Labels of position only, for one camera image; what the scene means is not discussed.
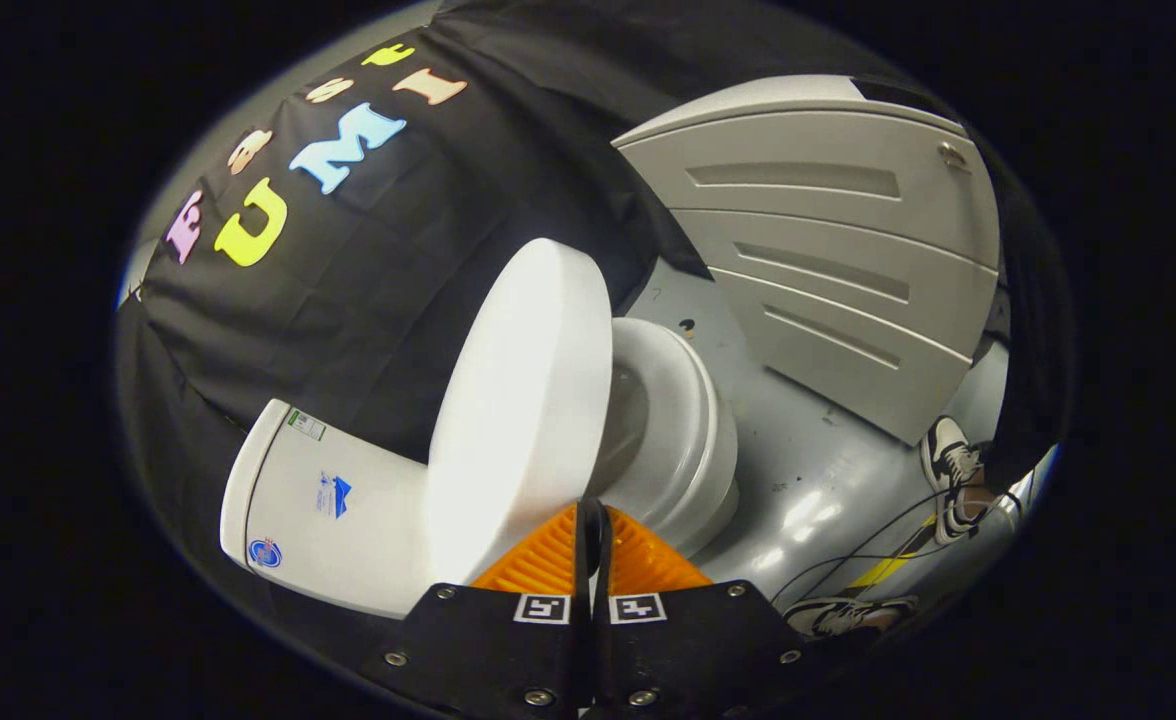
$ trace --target white toilet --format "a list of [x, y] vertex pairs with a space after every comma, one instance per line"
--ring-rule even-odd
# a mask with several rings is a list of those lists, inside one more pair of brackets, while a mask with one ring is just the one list
[[593, 260], [540, 238], [477, 312], [427, 465], [273, 400], [233, 462], [219, 541], [273, 582], [405, 618], [584, 495], [693, 555], [739, 506], [737, 453], [693, 347], [612, 319]]

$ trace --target blue letter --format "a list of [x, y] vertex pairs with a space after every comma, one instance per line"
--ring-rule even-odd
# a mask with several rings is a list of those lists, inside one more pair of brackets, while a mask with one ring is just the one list
[[349, 168], [335, 164], [359, 164], [365, 159], [361, 140], [366, 149], [374, 151], [403, 127], [405, 120], [383, 118], [370, 109], [369, 102], [360, 104], [340, 118], [338, 140], [319, 140], [306, 146], [290, 160], [290, 169], [305, 168], [322, 184], [322, 195], [329, 195], [349, 174]]

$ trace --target floor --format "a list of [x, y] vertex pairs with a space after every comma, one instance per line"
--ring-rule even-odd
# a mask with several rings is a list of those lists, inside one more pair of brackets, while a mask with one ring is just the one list
[[[716, 284], [660, 260], [628, 315], [686, 333], [734, 407], [739, 511], [693, 558], [714, 582], [751, 580], [781, 611], [802, 596], [838, 594], [881, 562], [876, 555], [894, 553], [934, 514], [933, 500], [910, 509], [934, 492], [917, 448], [757, 364]], [[689, 327], [688, 320], [694, 322], [689, 332], [681, 327]], [[1007, 361], [1007, 349], [994, 345], [946, 406], [944, 413], [976, 441], [996, 429]], [[1040, 473], [1050, 460], [1042, 461]], [[1031, 485], [1037, 486], [1036, 478]], [[1028, 486], [1024, 479], [1013, 488], [1025, 511]], [[861, 598], [913, 593], [930, 605], [982, 573], [1014, 538], [1017, 522], [1016, 506], [1005, 500], [977, 536], [927, 555], [940, 547], [930, 539], [917, 551], [920, 559], [886, 571]], [[858, 554], [871, 559], [826, 564], [861, 544]]]

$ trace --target black and white sneaker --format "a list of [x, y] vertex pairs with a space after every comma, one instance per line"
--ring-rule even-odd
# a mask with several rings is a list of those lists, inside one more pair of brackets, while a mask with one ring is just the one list
[[861, 602], [848, 596], [816, 596], [800, 601], [784, 611], [784, 620], [807, 639], [830, 638], [886, 615], [906, 618], [917, 609], [916, 596]]
[[940, 544], [957, 542], [975, 529], [984, 519], [987, 507], [975, 512], [971, 507], [963, 511], [960, 498], [962, 486], [984, 466], [980, 460], [980, 451], [965, 439], [957, 421], [944, 416], [935, 420], [921, 441], [921, 468], [931, 487], [940, 495], [935, 496], [935, 539]]

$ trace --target gray cabinet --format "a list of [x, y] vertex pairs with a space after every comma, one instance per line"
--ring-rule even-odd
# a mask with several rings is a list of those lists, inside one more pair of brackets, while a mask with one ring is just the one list
[[841, 76], [721, 91], [617, 138], [762, 364], [916, 444], [971, 365], [998, 213], [956, 124]]

